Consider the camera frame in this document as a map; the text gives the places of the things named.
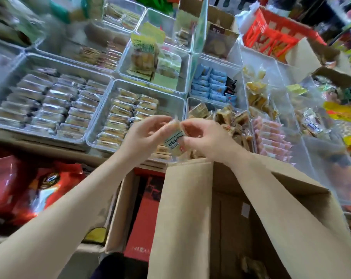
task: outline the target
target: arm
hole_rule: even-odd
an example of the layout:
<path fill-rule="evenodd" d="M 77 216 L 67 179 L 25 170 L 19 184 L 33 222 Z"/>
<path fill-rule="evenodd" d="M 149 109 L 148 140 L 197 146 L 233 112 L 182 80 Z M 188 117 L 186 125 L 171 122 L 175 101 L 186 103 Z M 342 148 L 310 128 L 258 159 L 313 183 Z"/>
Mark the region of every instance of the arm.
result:
<path fill-rule="evenodd" d="M 172 131 L 171 117 L 130 128 L 120 149 L 78 186 L 0 244 L 0 278 L 56 278 L 125 175 Z"/>

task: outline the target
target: red snack bag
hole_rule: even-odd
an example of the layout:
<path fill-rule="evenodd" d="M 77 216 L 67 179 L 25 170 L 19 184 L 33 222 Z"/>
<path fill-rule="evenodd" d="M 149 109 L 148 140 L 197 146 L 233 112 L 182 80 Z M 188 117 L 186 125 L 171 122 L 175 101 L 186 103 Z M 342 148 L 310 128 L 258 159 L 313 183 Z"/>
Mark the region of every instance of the red snack bag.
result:
<path fill-rule="evenodd" d="M 81 164 L 55 162 L 54 168 L 38 169 L 35 179 L 13 209 L 13 224 L 23 225 L 48 208 L 85 178 Z"/>
<path fill-rule="evenodd" d="M 6 216 L 26 190 L 30 174 L 25 163 L 13 155 L 4 154 L 0 153 L 0 215 Z"/>

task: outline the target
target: cardboard flap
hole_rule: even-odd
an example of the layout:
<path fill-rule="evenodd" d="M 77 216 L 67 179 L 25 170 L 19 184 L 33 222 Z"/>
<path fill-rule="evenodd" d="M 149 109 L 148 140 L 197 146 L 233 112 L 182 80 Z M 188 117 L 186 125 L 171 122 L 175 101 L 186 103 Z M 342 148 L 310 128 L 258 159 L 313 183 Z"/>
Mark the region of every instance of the cardboard flap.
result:
<path fill-rule="evenodd" d="M 293 74 L 296 83 L 301 82 L 321 67 L 321 63 L 318 61 L 307 38 L 302 38 L 297 45 L 290 49 L 285 55 L 285 59 L 288 65 L 298 67 L 298 70 Z"/>
<path fill-rule="evenodd" d="M 206 159 L 167 169 L 148 279 L 209 278 L 212 174 Z"/>
<path fill-rule="evenodd" d="M 351 249 L 268 172 L 240 185 L 292 279 L 351 278 Z"/>

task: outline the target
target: store shelf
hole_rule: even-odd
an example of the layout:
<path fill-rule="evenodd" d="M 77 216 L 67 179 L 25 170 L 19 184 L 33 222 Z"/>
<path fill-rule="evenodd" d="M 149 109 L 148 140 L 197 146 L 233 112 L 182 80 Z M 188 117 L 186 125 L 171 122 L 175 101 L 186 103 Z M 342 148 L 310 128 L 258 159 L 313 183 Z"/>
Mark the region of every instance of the store shelf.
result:
<path fill-rule="evenodd" d="M 327 0 L 326 3 L 333 10 L 340 21 L 344 23 L 344 25 L 347 25 L 351 22 L 351 19 L 346 15 L 345 11 L 339 5 L 337 0 Z"/>

